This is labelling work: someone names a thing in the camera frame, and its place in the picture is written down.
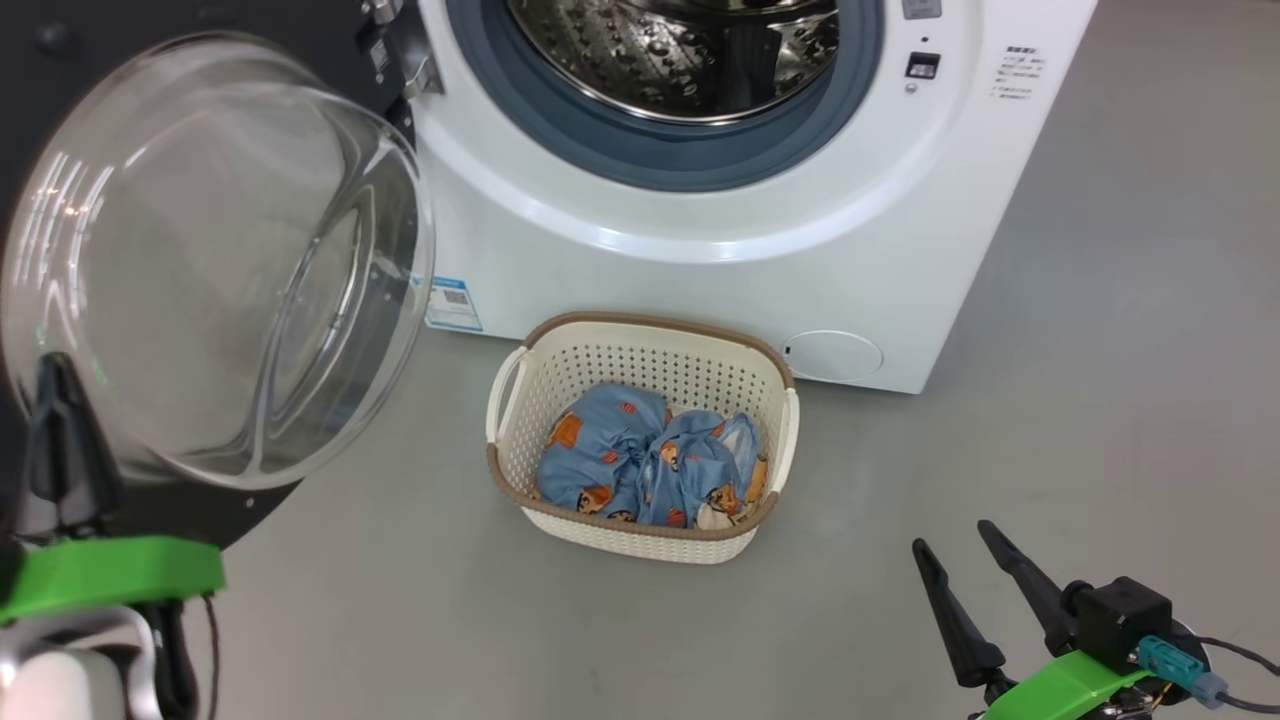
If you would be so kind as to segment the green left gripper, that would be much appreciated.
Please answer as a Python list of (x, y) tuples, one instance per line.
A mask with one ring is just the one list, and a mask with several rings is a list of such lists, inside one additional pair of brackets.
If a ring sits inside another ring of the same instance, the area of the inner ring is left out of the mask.
[[(96, 530), (125, 484), (68, 354), (37, 363), (26, 445), (26, 529)], [(3, 624), (215, 594), (218, 547), (170, 536), (68, 539), (20, 556), (3, 582)]]

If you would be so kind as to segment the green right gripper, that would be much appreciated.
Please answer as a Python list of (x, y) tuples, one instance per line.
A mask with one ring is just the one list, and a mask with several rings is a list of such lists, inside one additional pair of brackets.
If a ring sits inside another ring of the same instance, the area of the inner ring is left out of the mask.
[(977, 529), (998, 568), (1018, 584), (1044, 632), (1044, 647), (1061, 657), (1024, 682), (1012, 682), (1004, 673), (1004, 652), (986, 639), (950, 589), (933, 550), (923, 538), (914, 539), (911, 555), (955, 680), (963, 688), (984, 689), (987, 707), (973, 717), (1152, 719), (1166, 689), (1176, 684), (1176, 655), (1135, 652), (1130, 655), (1135, 670), (1116, 674), (1089, 655), (1073, 652), (1078, 625), (1062, 606), (1062, 589), (993, 521), (979, 520)]

